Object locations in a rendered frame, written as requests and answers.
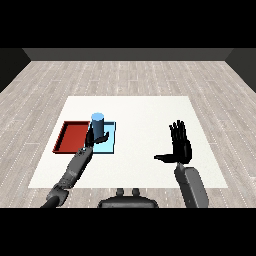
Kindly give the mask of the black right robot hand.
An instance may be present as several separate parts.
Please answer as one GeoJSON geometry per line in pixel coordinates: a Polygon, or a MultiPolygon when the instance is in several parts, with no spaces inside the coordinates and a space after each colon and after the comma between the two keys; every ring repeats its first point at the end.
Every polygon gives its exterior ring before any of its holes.
{"type": "Polygon", "coordinates": [[[192,146],[187,138],[183,121],[177,120],[169,126],[172,138],[173,153],[155,155],[154,158],[164,163],[188,164],[192,160],[192,146]]]}

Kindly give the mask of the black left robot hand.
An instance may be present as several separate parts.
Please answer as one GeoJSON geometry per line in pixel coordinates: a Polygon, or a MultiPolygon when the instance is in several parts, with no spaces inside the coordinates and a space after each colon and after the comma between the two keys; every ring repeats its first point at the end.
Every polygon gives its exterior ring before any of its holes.
{"type": "Polygon", "coordinates": [[[108,137],[109,137],[109,133],[106,133],[105,136],[95,139],[93,130],[89,129],[86,134],[84,145],[86,147],[93,147],[95,144],[106,142],[108,140],[108,137]]]}

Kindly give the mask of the blue can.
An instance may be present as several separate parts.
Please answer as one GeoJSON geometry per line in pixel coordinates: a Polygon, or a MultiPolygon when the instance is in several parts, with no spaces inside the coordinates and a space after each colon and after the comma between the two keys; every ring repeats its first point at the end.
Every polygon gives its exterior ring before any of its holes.
{"type": "Polygon", "coordinates": [[[94,138],[98,139],[104,136],[104,115],[100,112],[93,113],[92,127],[94,131],[94,138]]]}

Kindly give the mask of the light blue shallow open box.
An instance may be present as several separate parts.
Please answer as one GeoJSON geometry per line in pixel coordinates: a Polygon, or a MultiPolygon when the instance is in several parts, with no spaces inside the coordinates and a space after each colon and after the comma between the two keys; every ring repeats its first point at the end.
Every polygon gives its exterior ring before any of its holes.
{"type": "Polygon", "coordinates": [[[115,146],[116,123],[114,121],[106,121],[104,123],[104,133],[109,133],[108,140],[100,144],[95,144],[94,154],[113,154],[115,146]]]}

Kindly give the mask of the red shallow open box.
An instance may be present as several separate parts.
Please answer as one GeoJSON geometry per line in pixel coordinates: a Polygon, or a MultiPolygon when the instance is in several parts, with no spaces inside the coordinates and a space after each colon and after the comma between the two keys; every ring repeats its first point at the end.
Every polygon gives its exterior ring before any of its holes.
{"type": "Polygon", "coordinates": [[[65,121],[52,152],[75,154],[84,145],[89,124],[89,121],[65,121]]]}

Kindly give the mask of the dark grey robot body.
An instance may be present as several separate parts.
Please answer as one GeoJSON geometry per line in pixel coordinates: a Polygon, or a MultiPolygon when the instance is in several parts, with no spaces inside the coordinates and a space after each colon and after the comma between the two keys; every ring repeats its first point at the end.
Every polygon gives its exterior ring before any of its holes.
{"type": "Polygon", "coordinates": [[[138,188],[132,189],[131,196],[124,195],[124,189],[118,188],[116,195],[98,204],[98,208],[158,208],[155,200],[142,197],[138,188]]]}

